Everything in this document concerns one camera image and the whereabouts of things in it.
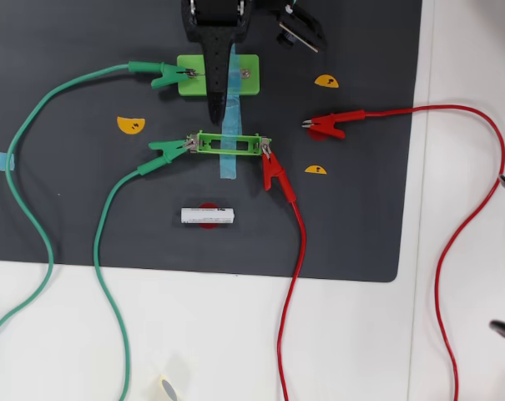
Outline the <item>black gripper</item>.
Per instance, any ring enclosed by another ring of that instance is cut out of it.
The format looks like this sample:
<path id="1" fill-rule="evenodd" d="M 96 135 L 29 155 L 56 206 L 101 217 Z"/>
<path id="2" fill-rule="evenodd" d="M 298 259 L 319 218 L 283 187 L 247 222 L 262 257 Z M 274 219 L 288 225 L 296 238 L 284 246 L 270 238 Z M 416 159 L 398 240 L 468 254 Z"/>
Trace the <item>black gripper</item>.
<path id="1" fill-rule="evenodd" d="M 190 42 L 199 42 L 216 30 L 228 33 L 232 41 L 211 41 L 203 46 L 205 83 L 210 120 L 221 125 L 225 117 L 230 55 L 234 42 L 243 42 L 250 25 L 254 1 L 180 2 L 181 17 Z"/>

